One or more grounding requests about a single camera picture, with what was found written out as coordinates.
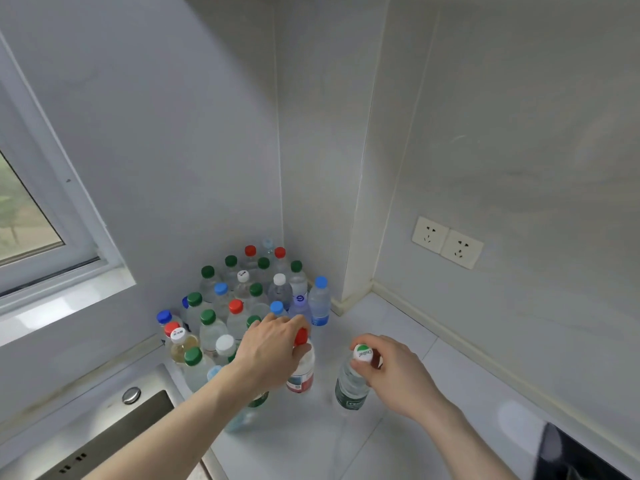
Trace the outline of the white-capped bottle with green label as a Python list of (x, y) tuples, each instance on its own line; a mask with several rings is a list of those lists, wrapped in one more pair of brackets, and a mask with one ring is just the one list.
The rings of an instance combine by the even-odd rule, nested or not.
[(361, 409), (371, 389), (366, 379), (352, 368), (351, 361), (371, 365), (373, 358), (373, 348), (366, 344), (357, 344), (351, 355), (341, 364), (335, 383), (335, 398), (343, 409), (347, 411)]

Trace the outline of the person's right forearm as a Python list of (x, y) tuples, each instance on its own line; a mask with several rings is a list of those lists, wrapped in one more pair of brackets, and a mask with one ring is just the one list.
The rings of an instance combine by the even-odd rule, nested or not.
[(460, 409), (449, 401), (419, 415), (453, 480), (519, 480), (488, 446)]

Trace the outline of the person's left forearm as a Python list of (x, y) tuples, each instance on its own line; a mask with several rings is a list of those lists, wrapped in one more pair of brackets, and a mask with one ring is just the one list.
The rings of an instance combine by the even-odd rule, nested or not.
[(186, 480), (224, 427), (249, 403), (255, 381), (236, 359), (83, 480)]

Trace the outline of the person's right hand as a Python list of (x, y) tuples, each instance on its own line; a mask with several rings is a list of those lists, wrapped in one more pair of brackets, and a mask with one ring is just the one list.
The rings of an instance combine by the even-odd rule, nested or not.
[(368, 383), (390, 410), (418, 422), (419, 415), (433, 404), (449, 401), (436, 387), (420, 358), (408, 346), (384, 335), (365, 333), (352, 340), (373, 348), (382, 365), (373, 366)]

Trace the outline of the white-framed window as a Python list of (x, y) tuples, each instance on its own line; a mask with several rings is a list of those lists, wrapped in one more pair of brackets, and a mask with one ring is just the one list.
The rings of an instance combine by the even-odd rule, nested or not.
[(0, 347), (134, 285), (0, 31)]

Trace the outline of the person's left hand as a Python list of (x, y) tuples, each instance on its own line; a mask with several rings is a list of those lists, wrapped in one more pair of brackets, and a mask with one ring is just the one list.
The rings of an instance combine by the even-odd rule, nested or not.
[(301, 328), (310, 330), (303, 315), (290, 318), (272, 313), (249, 327), (231, 364), (249, 399), (284, 385), (294, 373), (300, 361), (293, 361), (292, 350)]

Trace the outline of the black glass cooktop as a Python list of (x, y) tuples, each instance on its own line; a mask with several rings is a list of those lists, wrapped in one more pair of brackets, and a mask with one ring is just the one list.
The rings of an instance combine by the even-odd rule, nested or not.
[(640, 480), (631, 477), (546, 422), (531, 480)]

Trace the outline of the stainless steel sink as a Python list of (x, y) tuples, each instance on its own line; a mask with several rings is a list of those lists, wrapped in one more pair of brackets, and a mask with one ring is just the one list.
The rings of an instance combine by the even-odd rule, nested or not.
[[(130, 387), (139, 387), (141, 396), (125, 405)], [(0, 468), (0, 480), (82, 480), (183, 400), (170, 371), (158, 365)]]

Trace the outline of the white wall socket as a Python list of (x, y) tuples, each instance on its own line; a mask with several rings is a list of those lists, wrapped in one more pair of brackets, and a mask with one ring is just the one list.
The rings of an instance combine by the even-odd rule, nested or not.
[(483, 242), (451, 229), (440, 250), (440, 256), (471, 270), (476, 265), (483, 248)]
[(450, 228), (420, 216), (413, 231), (412, 243), (439, 255), (449, 231)]

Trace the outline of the red-capped bottle with red label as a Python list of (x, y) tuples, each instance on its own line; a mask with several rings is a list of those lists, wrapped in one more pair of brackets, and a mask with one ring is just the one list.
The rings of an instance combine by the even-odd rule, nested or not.
[(287, 389), (296, 394), (302, 394), (312, 387), (316, 362), (316, 354), (313, 344), (309, 341), (308, 330), (301, 328), (294, 339), (294, 348), (304, 344), (309, 344), (310, 350), (301, 357), (298, 367), (286, 382)]

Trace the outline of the cluster of plastic water bottles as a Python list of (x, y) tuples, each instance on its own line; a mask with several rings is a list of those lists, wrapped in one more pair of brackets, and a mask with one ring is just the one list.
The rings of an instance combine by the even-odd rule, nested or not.
[(262, 296), (262, 282), (253, 282), (253, 274), (249, 268), (242, 268), (235, 274), (235, 286), (245, 290), (248, 297), (233, 295), (231, 301), (224, 301), (226, 315), (217, 313), (214, 305), (204, 301), (204, 296), (193, 292), (187, 297), (187, 313), (191, 329), (179, 328), (173, 322), (165, 321), (164, 332), (169, 334), (170, 355), (172, 361), (180, 367), (184, 380), (193, 393), (206, 385), (209, 371), (220, 371), (222, 366), (228, 365), (244, 338), (249, 325), (256, 316), (256, 322), (261, 321), (269, 313), (277, 317), (295, 315), (294, 304), (301, 304), (307, 292), (307, 279), (300, 274), (302, 264), (295, 261), (290, 266), (298, 280), (295, 284), (288, 281), (290, 275), (275, 274), (268, 289), (268, 306), (266, 311), (255, 312), (251, 298)]

